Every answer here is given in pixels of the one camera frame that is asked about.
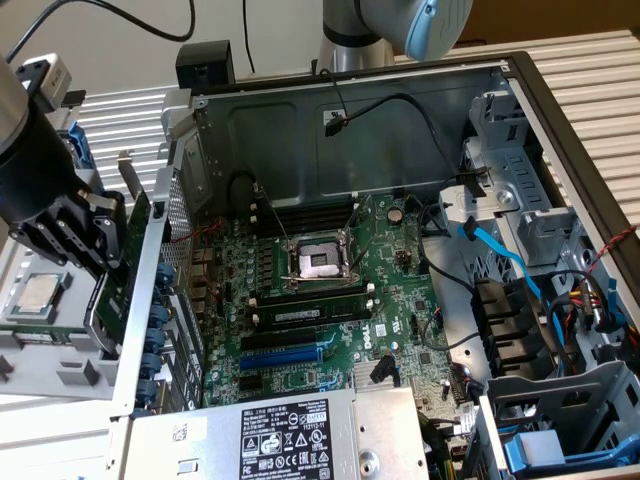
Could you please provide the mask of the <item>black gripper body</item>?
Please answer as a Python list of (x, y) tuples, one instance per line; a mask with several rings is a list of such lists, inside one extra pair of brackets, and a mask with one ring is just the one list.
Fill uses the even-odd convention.
[(1, 155), (1, 218), (15, 234), (60, 204), (60, 217), (84, 234), (94, 230), (89, 185), (75, 172), (69, 150), (42, 114), (30, 114), (16, 142)]

